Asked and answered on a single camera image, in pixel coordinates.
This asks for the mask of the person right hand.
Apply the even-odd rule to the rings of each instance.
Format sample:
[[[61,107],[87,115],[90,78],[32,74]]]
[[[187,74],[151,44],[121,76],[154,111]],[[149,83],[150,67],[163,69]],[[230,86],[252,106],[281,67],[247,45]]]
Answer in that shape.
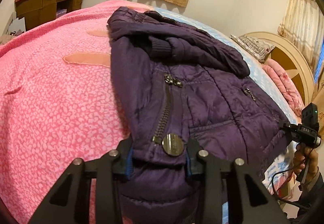
[[[296,152],[293,159],[293,172],[299,175],[302,170],[306,168],[308,164],[308,172],[305,175],[305,184],[312,181],[319,171],[318,167],[318,153],[310,147],[307,147],[303,143],[299,143],[296,146]]]

